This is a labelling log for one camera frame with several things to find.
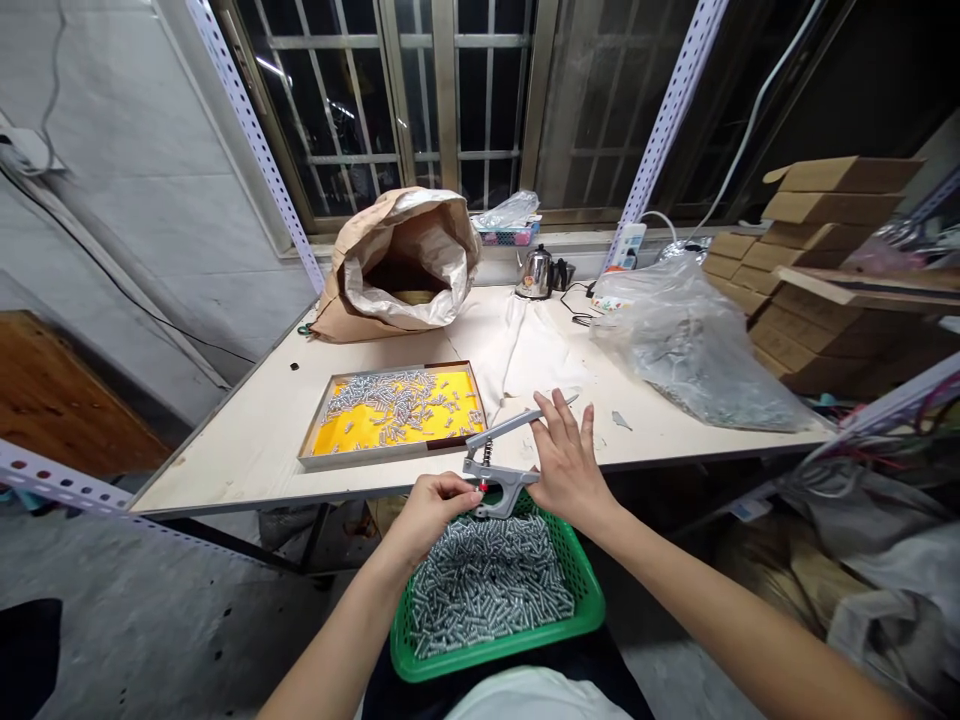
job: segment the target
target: stainless steel kettle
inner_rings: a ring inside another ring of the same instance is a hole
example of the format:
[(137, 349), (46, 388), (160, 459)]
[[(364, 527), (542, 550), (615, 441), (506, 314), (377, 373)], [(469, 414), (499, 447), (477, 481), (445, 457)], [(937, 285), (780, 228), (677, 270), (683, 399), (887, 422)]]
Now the stainless steel kettle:
[(520, 282), (515, 292), (520, 297), (529, 300), (546, 300), (553, 291), (550, 253), (543, 249), (543, 244), (536, 250), (527, 253), (526, 259), (520, 266)]

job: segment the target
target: black pants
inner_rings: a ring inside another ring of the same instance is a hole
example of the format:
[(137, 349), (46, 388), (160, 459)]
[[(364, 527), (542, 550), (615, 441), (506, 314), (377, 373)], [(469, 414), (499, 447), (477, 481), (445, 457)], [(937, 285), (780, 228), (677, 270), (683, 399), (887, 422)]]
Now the black pants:
[(388, 641), (367, 685), (363, 720), (440, 720), (482, 680), (520, 665), (550, 668), (570, 680), (590, 680), (610, 702), (635, 720), (653, 720), (650, 707), (606, 626), (589, 635), (415, 684), (404, 682), (394, 671)]

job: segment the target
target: paper bag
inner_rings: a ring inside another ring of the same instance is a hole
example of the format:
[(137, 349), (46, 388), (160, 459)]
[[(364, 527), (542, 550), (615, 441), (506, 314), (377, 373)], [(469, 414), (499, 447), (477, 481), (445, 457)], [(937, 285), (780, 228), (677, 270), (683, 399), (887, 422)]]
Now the paper bag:
[[(390, 190), (340, 230), (310, 329), (328, 342), (348, 343), (449, 325), (479, 261), (480, 236), (460, 195)], [(395, 295), (410, 291), (432, 299), (411, 305)]]

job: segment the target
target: cardboard box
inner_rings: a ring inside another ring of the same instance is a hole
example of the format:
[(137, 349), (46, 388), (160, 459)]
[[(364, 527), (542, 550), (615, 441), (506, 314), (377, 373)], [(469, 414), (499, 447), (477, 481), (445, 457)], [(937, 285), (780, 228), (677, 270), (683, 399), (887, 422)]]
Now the cardboard box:
[(766, 270), (758, 270), (747, 265), (741, 265), (740, 269), (734, 273), (732, 282), (742, 285), (745, 288), (756, 290), (762, 295), (773, 295), (782, 280), (773, 273)]
[(846, 379), (844, 373), (847, 372), (842, 367), (836, 367), (832, 358), (820, 358), (814, 363), (808, 365), (800, 372), (793, 372), (786, 365), (772, 357), (769, 353), (754, 347), (753, 354), (761, 365), (766, 368), (771, 375), (783, 383), (789, 390), (800, 395), (819, 395), (820, 393), (830, 392), (837, 387), (846, 389)]
[(777, 305), (764, 309), (757, 325), (772, 327), (818, 355), (840, 358), (873, 358), (897, 339), (896, 333), (857, 332), (854, 322), (842, 333), (814, 325)]
[(850, 378), (848, 390), (853, 397), (873, 399), (912, 380), (938, 362), (960, 352), (960, 335), (936, 323), (914, 317), (880, 356), (871, 361), (856, 377)]
[(781, 191), (890, 193), (902, 190), (923, 166), (923, 160), (864, 158), (859, 156), (807, 160), (763, 176), (780, 182)]
[(739, 305), (747, 317), (752, 317), (753, 314), (762, 308), (767, 300), (770, 299), (766, 295), (754, 292), (750, 288), (734, 285), (729, 280), (711, 275), (710, 273), (706, 273), (706, 275), (710, 284)]
[(814, 325), (839, 334), (857, 323), (859, 332), (899, 332), (916, 315), (888, 310), (837, 305), (812, 292), (784, 283), (773, 296), (773, 304), (809, 320)]
[(757, 236), (737, 235), (736, 233), (720, 233), (710, 243), (710, 253), (724, 257), (742, 260), (750, 246), (757, 241)]
[(835, 358), (819, 355), (788, 338), (769, 324), (757, 323), (750, 329), (754, 345), (766, 352), (792, 373), (826, 376), (840, 381), (862, 368), (867, 361), (860, 358)]
[(703, 268), (705, 273), (729, 280), (733, 277), (737, 268), (740, 267), (740, 261), (724, 257), (723, 255), (714, 255), (711, 252), (707, 253), (707, 257), (704, 258), (703, 265), (700, 267)]
[(743, 264), (768, 272), (779, 265), (801, 265), (829, 270), (840, 267), (840, 263), (846, 260), (849, 254), (846, 250), (794, 250), (758, 242), (754, 243), (744, 256)]
[(902, 195), (778, 192), (763, 211), (768, 220), (846, 223), (877, 227), (890, 219)]
[(764, 233), (767, 245), (780, 245), (794, 250), (846, 250), (853, 252), (873, 235), (876, 228), (869, 225), (792, 225), (775, 222)]

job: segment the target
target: table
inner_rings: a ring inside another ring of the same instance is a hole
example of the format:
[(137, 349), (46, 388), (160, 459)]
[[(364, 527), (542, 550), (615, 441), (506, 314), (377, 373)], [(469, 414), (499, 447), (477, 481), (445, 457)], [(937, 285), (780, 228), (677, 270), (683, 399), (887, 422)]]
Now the table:
[[(503, 288), (471, 292), (492, 299)], [(575, 309), (588, 307), (582, 292), (567, 299)], [(557, 295), (543, 302), (571, 353), (596, 378), (582, 388), (574, 409), (588, 402), (596, 407), (595, 446), (604, 470), (797, 453), (833, 436), (826, 427), (780, 434), (704, 425), (624, 375), (590, 341), (588, 329), (570, 321)], [(298, 450), (331, 375), (470, 360), (457, 356), (443, 330), (350, 345), (307, 340), (296, 327), (312, 318), (310, 310), (233, 389), (137, 494), (131, 512), (164, 520), (382, 497), (408, 490), (422, 473), (459, 471), (465, 450), (377, 466), (311, 471), (300, 465)], [(531, 399), (508, 399), (499, 417), (531, 405)], [(613, 410), (632, 430), (613, 422)], [(534, 464), (529, 428), (498, 438), (493, 460), (516, 468)]]

